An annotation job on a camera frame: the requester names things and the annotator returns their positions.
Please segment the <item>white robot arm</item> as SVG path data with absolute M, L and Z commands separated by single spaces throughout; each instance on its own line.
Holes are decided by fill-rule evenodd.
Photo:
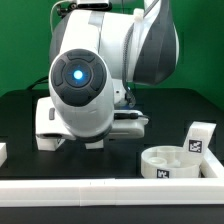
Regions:
M 50 95 L 38 100 L 36 136 L 84 143 L 143 137 L 147 119 L 130 109 L 127 84 L 162 82 L 178 53 L 170 0 L 144 0 L 131 15 L 75 9 L 53 32 Z

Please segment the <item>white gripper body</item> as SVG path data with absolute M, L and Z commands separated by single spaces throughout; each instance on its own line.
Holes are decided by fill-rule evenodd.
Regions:
M 37 102 L 35 133 L 42 139 L 69 139 L 69 140 L 103 140 L 110 139 L 138 139 L 145 134 L 145 126 L 148 119 L 144 118 L 140 111 L 133 110 L 139 117 L 137 119 L 114 120 L 108 130 L 99 134 L 92 130 L 90 136 L 81 136 L 72 133 L 63 123 L 53 106 L 50 97 L 41 98 Z

